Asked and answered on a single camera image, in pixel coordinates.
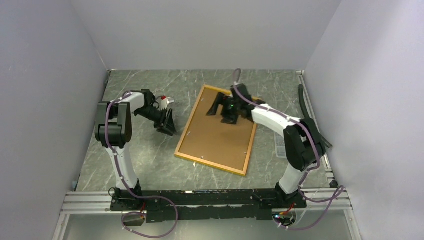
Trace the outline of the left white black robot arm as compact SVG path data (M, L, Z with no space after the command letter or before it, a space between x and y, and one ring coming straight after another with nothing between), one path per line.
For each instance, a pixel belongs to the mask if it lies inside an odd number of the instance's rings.
M173 136L177 132L170 107L174 102L172 97L156 97L150 90L142 89L126 91L115 100L101 101L97 105L95 139L112 161L116 176L115 196L123 199L130 210L139 209L144 198L128 146L133 134L132 117L141 116L151 121L157 132Z

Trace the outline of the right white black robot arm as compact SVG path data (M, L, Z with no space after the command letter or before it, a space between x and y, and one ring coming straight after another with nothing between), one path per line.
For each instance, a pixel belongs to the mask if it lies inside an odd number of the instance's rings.
M233 85L230 95L219 92L207 116L217 114L221 106L221 122L235 125L240 117L265 126L283 137L288 160L283 177L276 184L275 202L282 208L293 203L308 171L319 166L326 146L315 121L310 117L297 118L274 109L266 102L252 99L244 84Z

